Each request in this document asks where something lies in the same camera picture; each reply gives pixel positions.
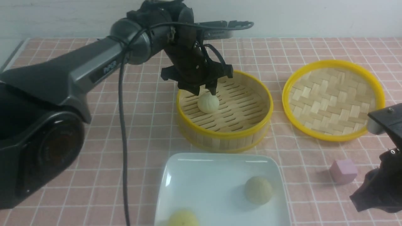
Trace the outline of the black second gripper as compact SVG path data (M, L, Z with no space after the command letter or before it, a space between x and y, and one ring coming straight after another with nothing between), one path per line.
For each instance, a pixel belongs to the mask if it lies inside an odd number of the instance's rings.
M379 156L380 166L366 173L364 182L350 200L357 212L380 209L387 213L402 210L402 154L398 148Z

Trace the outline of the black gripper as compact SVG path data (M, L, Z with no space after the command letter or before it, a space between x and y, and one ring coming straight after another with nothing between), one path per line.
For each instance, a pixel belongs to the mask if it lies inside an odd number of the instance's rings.
M177 82L178 88L195 96L200 94L200 86L216 95L217 80L233 78L233 66L227 64L218 50L204 40L227 38L226 30L198 30L193 41L176 41L164 49L172 66L162 68L161 78Z

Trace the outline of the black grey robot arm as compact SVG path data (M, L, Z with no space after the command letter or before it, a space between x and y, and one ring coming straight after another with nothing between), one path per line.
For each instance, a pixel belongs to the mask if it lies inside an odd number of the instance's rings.
M50 61L15 68L1 73L1 160L15 163L6 170L19 169L1 188L4 203L11 209L31 193L50 182L76 159L84 143L84 125L91 122L87 94L100 82L119 71L119 109L122 113L122 76L126 64L140 65L164 50L173 66L162 68L163 80L178 82L179 91L199 96L205 86L217 93L218 79L233 79L234 69L226 64L217 49L203 44L204 39L231 37L233 30L247 30L251 21L210 21L194 23L192 8L183 0L145 0L139 10L111 27L110 35ZM366 113L368 122L350 135L324 135L308 132L290 115L286 116L299 130L325 141L349 141L366 131L386 133L396 145L382 153L379 168L366 173L363 185L350 196L358 212L380 209L388 213L401 211L401 104L384 107L383 90L378 80L364 68L347 62L326 60L308 67L331 65L357 73L373 90L375 110ZM44 145L56 140L46 160Z

